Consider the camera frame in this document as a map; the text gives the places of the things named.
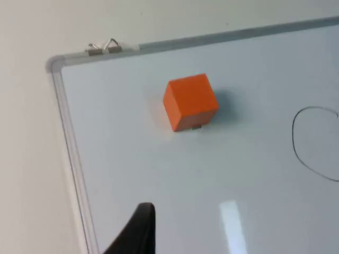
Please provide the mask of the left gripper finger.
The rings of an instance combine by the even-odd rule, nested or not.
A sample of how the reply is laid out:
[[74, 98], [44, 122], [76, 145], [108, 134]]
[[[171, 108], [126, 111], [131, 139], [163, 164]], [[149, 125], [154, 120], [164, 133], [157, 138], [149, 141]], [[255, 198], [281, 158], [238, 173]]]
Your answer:
[[156, 253], [156, 211], [152, 203], [140, 203], [105, 253]]

